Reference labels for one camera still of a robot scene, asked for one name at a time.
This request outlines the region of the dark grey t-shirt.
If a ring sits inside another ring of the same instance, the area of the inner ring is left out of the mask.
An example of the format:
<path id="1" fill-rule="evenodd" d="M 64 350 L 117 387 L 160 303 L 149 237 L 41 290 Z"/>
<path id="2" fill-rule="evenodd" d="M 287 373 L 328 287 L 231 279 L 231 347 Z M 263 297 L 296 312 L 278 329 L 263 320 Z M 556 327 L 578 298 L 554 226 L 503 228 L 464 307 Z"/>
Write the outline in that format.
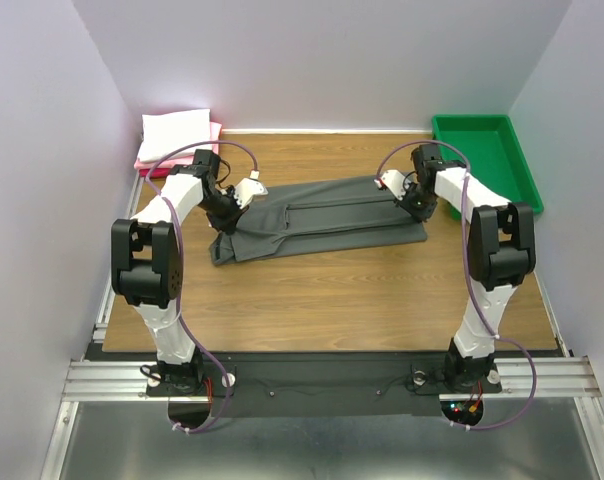
<path id="1" fill-rule="evenodd" d="M 209 247 L 215 266 L 329 251 L 420 243 L 423 225 L 371 176 L 271 187 Z"/>

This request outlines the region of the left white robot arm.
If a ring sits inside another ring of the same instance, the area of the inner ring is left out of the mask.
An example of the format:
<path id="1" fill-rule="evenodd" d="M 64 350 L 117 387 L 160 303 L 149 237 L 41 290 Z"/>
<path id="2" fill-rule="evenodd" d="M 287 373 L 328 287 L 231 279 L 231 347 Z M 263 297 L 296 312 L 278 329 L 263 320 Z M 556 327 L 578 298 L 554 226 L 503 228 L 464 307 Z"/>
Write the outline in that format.
<path id="1" fill-rule="evenodd" d="M 235 232 L 247 207 L 233 187 L 218 187 L 220 167 L 227 164 L 214 151 L 197 149 L 189 165 L 171 169 L 143 210 L 111 227 L 112 289 L 141 316 L 156 347 L 156 364 L 141 369 L 150 388 L 194 395 L 210 384 L 201 348 L 180 320 L 184 259 L 178 230 L 198 207 L 212 228 Z"/>

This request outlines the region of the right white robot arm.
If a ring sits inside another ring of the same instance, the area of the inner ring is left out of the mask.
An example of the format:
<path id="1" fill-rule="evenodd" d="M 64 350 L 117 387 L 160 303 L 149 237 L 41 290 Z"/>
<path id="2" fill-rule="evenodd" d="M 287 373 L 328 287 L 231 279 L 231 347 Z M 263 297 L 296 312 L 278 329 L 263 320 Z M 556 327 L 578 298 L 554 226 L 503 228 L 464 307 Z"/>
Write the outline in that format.
<path id="1" fill-rule="evenodd" d="M 465 158 L 442 158 L 442 142 L 412 142 L 413 174 L 388 170 L 382 183 L 397 206 L 425 222 L 438 201 L 461 215 L 463 269 L 469 294 L 462 323 L 453 336 L 442 366 L 445 385 L 464 390 L 489 377 L 499 325 L 506 306 L 536 264 L 534 212 L 475 178 Z"/>

